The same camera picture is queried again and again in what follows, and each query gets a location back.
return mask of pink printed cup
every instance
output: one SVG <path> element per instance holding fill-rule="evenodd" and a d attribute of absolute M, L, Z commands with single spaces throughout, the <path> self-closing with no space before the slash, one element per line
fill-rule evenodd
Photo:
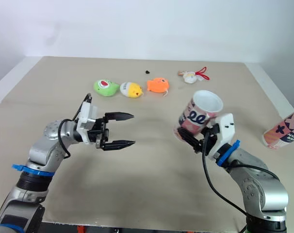
<path fill-rule="evenodd" d="M 294 112 L 267 130 L 262 139 L 268 148 L 274 150 L 294 142 Z"/>
<path fill-rule="evenodd" d="M 174 128 L 175 135 L 181 139 L 177 128 L 183 127 L 197 135 L 207 125 L 209 119 L 215 117 L 223 109 L 222 100 L 213 92 L 196 91 Z"/>

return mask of white wall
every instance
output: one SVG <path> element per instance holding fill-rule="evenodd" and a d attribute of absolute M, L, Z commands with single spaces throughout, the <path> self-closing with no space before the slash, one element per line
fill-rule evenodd
<path fill-rule="evenodd" d="M 0 7 L 0 79 L 19 63 L 24 53 L 18 41 L 18 28 L 10 21 L 10 12 Z"/>
<path fill-rule="evenodd" d="M 25 55 L 260 62 L 294 105 L 294 0 L 0 0 L 0 11 Z"/>

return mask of green plush toy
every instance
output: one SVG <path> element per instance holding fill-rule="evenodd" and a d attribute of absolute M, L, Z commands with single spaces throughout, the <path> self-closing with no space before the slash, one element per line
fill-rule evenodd
<path fill-rule="evenodd" d="M 113 96 L 119 89 L 120 85 L 113 83 L 107 79 L 98 80 L 94 83 L 93 88 L 102 96 Z"/>

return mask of table surface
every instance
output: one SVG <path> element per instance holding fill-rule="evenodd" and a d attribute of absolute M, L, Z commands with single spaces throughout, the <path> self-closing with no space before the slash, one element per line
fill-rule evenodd
<path fill-rule="evenodd" d="M 207 66 L 211 80 L 186 84 L 177 71 Z M 146 81 L 165 77 L 166 97 L 146 91 Z M 136 82 L 144 96 L 129 99 L 118 92 L 102 97 L 93 83 L 109 79 Z M 172 129 L 196 90 L 218 94 L 223 113 L 233 113 L 234 140 L 261 158 L 286 187 L 288 232 L 294 232 L 294 143 L 272 151 L 262 133 L 280 121 L 277 111 L 242 63 L 143 61 L 44 57 L 0 104 L 0 206 L 19 178 L 11 164 L 24 164 L 45 126 L 72 118 L 86 93 L 102 116 L 128 112 L 134 119 L 108 124 L 110 140 L 136 140 L 119 151 L 73 145 L 49 186 L 44 221 L 162 230 L 235 232 L 245 217 L 214 194 L 205 179 L 201 155 L 175 138 Z M 215 187 L 243 206 L 237 184 L 209 161 Z"/>

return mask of orange toy fish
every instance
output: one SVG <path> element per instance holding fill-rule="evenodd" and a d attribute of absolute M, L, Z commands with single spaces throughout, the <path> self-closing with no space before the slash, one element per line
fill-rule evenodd
<path fill-rule="evenodd" d="M 166 92 L 163 96 L 168 94 L 168 89 L 170 85 L 168 80 L 164 78 L 155 78 L 154 80 L 147 81 L 147 91 L 163 93 Z"/>

